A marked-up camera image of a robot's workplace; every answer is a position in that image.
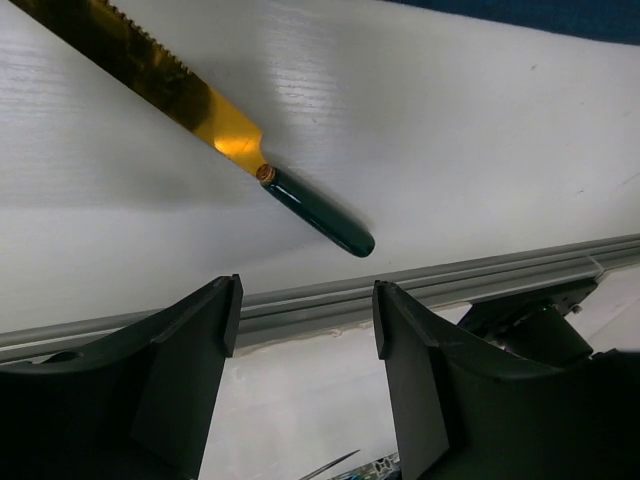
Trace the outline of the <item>gold knife green handle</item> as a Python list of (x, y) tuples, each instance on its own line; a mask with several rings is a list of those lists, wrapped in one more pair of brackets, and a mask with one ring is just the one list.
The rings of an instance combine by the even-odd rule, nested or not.
[(108, 1), (18, 1), (16, 7), (171, 120), (254, 177), (274, 199), (348, 253), (375, 248), (368, 229), (307, 182), (269, 163), (260, 128)]

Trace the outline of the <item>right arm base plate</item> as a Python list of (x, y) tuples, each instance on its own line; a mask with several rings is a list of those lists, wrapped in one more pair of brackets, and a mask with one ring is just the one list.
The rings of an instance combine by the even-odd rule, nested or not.
[(476, 302), (458, 326), (514, 355), (554, 367), (587, 360), (593, 349), (566, 320), (597, 288), (593, 279)]

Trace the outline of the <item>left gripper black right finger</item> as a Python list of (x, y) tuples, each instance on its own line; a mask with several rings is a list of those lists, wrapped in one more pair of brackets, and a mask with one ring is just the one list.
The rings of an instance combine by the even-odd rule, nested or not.
[(612, 349), (568, 367), (514, 355), (400, 286), (373, 289), (406, 479), (635, 479), (639, 355)]

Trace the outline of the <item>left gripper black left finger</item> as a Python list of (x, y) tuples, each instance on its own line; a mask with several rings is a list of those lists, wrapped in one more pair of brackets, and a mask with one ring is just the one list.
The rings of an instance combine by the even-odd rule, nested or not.
[(2, 477), (197, 478), (242, 297), (223, 276), (103, 338), (4, 365)]

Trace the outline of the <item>blue placemat with whale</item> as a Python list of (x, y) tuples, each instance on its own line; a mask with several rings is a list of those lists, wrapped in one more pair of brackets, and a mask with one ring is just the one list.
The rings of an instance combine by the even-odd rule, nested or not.
[(638, 0), (435, 0), (418, 6), (588, 40), (637, 46)]

